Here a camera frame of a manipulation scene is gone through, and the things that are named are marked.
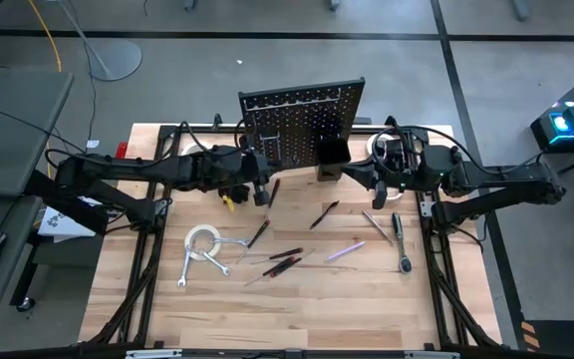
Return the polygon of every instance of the white paper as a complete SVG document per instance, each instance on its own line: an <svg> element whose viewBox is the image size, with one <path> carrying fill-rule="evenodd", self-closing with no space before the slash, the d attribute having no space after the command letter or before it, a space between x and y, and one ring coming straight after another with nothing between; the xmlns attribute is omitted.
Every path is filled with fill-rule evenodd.
<svg viewBox="0 0 574 359"><path fill-rule="evenodd" d="M88 149L95 149L99 146L99 140L89 140L86 147Z"/></svg>
<svg viewBox="0 0 574 359"><path fill-rule="evenodd" d="M87 197L80 197L80 199L90 204L101 204L100 202ZM55 243L82 236L95 236L93 231L76 223L70 217L52 207L46 207L46 213L44 214L44 217L41 220L41 225L39 226L39 234L54 237Z"/></svg>

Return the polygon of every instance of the yellow cable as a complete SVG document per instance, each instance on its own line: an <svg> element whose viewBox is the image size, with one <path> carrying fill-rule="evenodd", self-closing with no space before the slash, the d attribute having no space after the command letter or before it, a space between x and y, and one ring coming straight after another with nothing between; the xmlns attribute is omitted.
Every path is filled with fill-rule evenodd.
<svg viewBox="0 0 574 359"><path fill-rule="evenodd" d="M59 72L61 72L61 58L59 57L59 50L57 50L57 45L55 45L55 40L53 40L52 35L50 34L50 30L48 30L48 26L46 26L46 23L44 22L44 19L41 17L41 13L39 13L39 10L37 10L35 3L32 0L28 0L28 3L32 7L32 9L35 11L35 15L37 15L37 19L39 19L41 26L44 28L44 31L46 32L46 36L48 36L48 40L50 40L50 44L52 45L52 49L55 52L55 58L57 59L57 70Z"/></svg>
<svg viewBox="0 0 574 359"><path fill-rule="evenodd" d="M46 142L46 150L50 149L50 141ZM46 164L46 167L48 168L48 178L51 179L52 178L52 168L50 167L50 164Z"/></svg>
<svg viewBox="0 0 574 359"><path fill-rule="evenodd" d="M28 0L28 3L32 7L32 10L35 12L35 15L37 15L37 19L39 19L41 26L44 28L44 31L46 32L46 36L48 36L48 40L50 40L50 45L52 45L52 50L55 52L55 59L57 60L57 71L61 72L61 57L59 56L59 50L57 50L57 45L55 44L55 40L53 40L52 34L50 34L50 30L48 30L48 26L46 26L46 23L44 22L44 18L41 17L41 13L39 12L37 7L35 6L35 3L32 0ZM46 142L46 149L47 150L50 149L50 140L48 140ZM52 169L50 168L50 164L47 164L47 167L48 167L48 178L51 179L52 178Z"/></svg>

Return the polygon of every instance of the robotic arm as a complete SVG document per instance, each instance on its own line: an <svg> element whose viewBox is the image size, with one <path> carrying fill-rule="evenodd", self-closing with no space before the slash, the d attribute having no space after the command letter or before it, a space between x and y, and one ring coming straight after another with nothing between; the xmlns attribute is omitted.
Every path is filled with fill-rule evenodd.
<svg viewBox="0 0 574 359"><path fill-rule="evenodd" d="M387 141L383 146L374 141L373 154L368 159L342 166L345 175L366 189L376 191L372 202L375 209L385 205L387 187L399 191L441 188L452 197L461 197L480 188L503 188L461 202L435 203L431 207L433 225L436 229L446 230L467 218L521 202L555 204L566 192L556 173L546 164L481 167L477 163L463 161L458 147L446 146L424 146L417 154L400 128L395 129L401 135L399 140ZM411 166L409 156L420 156L420 164Z"/></svg>
<svg viewBox="0 0 574 359"><path fill-rule="evenodd" d="M181 191L199 189L203 192L252 182L254 203L264 205L269 202L269 193L264 186L277 171L278 167L270 166L264 156L253 151L214 146L206 152L158 161L71 155L59 163L55 184L65 197L89 196L104 204L124 208L133 229L141 229L152 227L156 216L164 210L161 206L166 204L133 198L103 180L155 181ZM52 200L49 205L68 213L58 200Z"/></svg>

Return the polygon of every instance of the desk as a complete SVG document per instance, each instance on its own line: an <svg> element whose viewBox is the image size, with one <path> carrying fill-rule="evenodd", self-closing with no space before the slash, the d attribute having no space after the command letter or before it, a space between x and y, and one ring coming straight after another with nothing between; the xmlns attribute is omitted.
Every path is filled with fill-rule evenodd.
<svg viewBox="0 0 574 359"><path fill-rule="evenodd" d="M0 69L0 111L52 131L66 102L73 77ZM27 125L0 115L0 223L20 195L43 152L48 136ZM0 259L0 301L15 270L41 201L26 196L3 224L8 234Z"/></svg>
<svg viewBox="0 0 574 359"><path fill-rule="evenodd" d="M158 127L134 125L128 157L150 159ZM450 127L436 128L451 133ZM231 135L198 136L210 144L233 143ZM367 138L350 137L353 161L367 156ZM446 144L433 135L430 141ZM181 148L190 143L191 138L183 135ZM170 348L219 349L422 349L424 343L438 343L414 194L408 191L400 201L372 210L373 195L348 177L317 182L315 169L276 177L282 183L271 224L243 261L234 264L242 250L239 245L223 244L216 258L231 267L231 275L223 276L211 263L192 261L185 288L178 288L176 282L189 230L207 223L222 236L251 236L264 219L265 207L248 202L230 213L215 192L172 192L174 204L165 230L147 342L164 340ZM119 183L120 190L135 197L145 196L146 188L145 182ZM340 201L338 207L310 231L309 225L334 200ZM389 231L391 212L401 215L412 274L398 272L397 248L389 246L363 218L364 209ZM463 227L474 230L471 222ZM105 238L80 340L97 334L123 301L136 240L137 235L128 230ZM360 250L332 264L324 263L328 255L361 240L367 244ZM250 262L297 246L317 250L272 280L243 286L271 265ZM450 237L450 246L463 303L487 334L500 341L479 247L458 234ZM138 305L134 315L133 335Z"/></svg>

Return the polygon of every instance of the purple marker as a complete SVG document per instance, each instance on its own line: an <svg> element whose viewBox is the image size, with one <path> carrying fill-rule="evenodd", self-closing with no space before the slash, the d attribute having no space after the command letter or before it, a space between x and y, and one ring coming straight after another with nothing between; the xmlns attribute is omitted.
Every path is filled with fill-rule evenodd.
<svg viewBox="0 0 574 359"><path fill-rule="evenodd" d="M354 250L360 248L360 247L363 246L363 245L365 245L365 242L363 242L363 241L360 242L360 243L358 243L358 244L354 244L354 245L350 246L349 248L343 249L343 250L339 251L338 253L336 253L336 254L334 254L334 255L332 255L332 256L327 257L327 259L325 259L325 261L326 261L326 262L332 261L332 260L334 260L334 259L336 259L336 258L338 258L338 257L341 257L341 256L343 256L343 255L345 255L345 254L347 254L347 253L351 253L352 251L354 251Z"/></svg>

